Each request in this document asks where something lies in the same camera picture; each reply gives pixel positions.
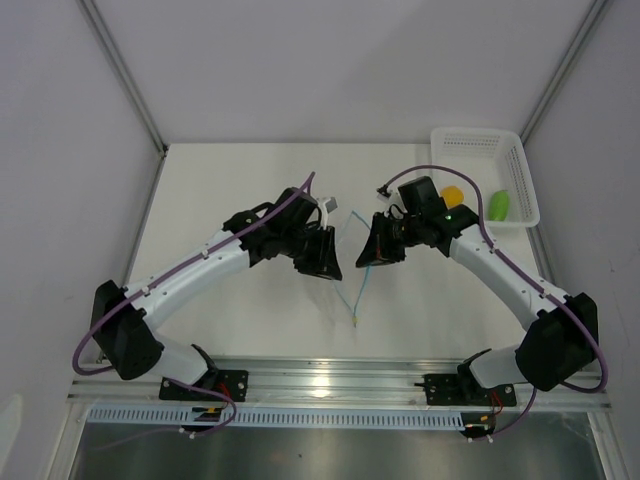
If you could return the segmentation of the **clear zip top bag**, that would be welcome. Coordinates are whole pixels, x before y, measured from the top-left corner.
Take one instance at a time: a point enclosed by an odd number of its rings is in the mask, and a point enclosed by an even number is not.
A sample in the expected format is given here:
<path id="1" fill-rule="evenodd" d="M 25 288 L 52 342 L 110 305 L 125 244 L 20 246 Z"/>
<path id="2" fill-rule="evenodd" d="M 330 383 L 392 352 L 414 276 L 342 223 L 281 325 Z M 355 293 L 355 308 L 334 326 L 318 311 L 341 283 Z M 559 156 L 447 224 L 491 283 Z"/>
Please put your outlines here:
<path id="1" fill-rule="evenodd" d="M 352 210 L 336 230 L 336 254 L 343 275 L 341 280 L 323 283 L 319 290 L 319 308 L 333 322 L 352 329 L 359 324 L 370 268 L 358 268 L 358 259 L 370 233 L 370 222 Z"/>

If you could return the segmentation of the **yellow toy fruit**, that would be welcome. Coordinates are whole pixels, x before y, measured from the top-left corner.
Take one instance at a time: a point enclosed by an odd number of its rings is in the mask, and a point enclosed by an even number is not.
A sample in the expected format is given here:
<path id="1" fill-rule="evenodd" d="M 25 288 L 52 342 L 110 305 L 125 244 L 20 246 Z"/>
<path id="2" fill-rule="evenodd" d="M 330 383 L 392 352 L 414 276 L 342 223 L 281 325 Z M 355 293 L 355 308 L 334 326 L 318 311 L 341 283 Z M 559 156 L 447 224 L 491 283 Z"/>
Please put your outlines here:
<path id="1" fill-rule="evenodd" d="M 459 206 L 463 204 L 465 201 L 464 192 L 460 188 L 454 185 L 444 187 L 440 191 L 440 196 L 444 200 L 446 207 L 448 209 L 452 209 L 456 206 Z"/>

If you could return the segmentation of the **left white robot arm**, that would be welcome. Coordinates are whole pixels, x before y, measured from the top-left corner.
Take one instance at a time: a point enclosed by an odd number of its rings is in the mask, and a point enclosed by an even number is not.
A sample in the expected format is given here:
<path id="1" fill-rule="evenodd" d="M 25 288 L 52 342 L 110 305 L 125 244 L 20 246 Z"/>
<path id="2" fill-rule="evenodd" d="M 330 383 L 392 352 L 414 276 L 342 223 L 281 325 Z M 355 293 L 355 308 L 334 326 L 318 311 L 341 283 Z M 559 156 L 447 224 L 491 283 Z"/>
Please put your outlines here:
<path id="1" fill-rule="evenodd" d="M 244 210 L 227 220 L 201 248 L 147 278 L 118 286 L 109 280 L 95 292 L 90 331 L 124 381 L 150 374 L 175 381 L 197 400 L 216 390 L 219 369 L 196 344 L 180 344 L 159 328 L 215 282 L 277 256 L 291 259 L 307 276 L 339 281 L 342 272 L 329 223 L 333 197 L 314 198 L 294 188 L 276 202 Z"/>

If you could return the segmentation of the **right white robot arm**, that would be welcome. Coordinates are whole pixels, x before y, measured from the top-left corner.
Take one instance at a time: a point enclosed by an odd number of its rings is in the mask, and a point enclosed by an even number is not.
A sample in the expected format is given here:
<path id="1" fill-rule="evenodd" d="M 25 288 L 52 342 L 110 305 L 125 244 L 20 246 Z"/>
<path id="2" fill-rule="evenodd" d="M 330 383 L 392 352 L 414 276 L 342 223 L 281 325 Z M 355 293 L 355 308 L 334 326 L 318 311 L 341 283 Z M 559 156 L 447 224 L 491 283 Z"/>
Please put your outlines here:
<path id="1" fill-rule="evenodd" d="M 481 280 L 525 331 L 520 344 L 479 352 L 458 366 L 456 389 L 464 401 L 479 403 L 505 384 L 548 392 L 596 359 L 597 307 L 588 295 L 570 296 L 533 278 L 497 247 L 473 210 L 448 207 L 430 177 L 399 186 L 398 194 L 397 214 L 374 214 L 356 267 L 400 263 L 409 247 L 435 248 Z"/>

